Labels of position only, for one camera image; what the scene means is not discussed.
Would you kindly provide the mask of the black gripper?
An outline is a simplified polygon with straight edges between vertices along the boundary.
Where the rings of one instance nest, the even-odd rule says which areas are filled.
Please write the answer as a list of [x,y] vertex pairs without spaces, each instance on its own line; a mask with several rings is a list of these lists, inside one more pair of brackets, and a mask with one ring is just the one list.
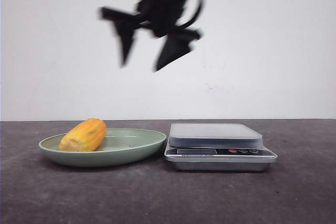
[[197,19],[203,5],[199,1],[196,13],[187,23],[177,25],[183,13],[186,0],[141,0],[137,5],[136,14],[128,14],[107,7],[100,8],[101,18],[113,21],[121,43],[121,66],[127,64],[133,44],[134,31],[146,28],[153,31],[156,37],[167,36],[166,42],[155,65],[159,71],[173,61],[191,52],[190,42],[199,39],[195,30],[188,29]]

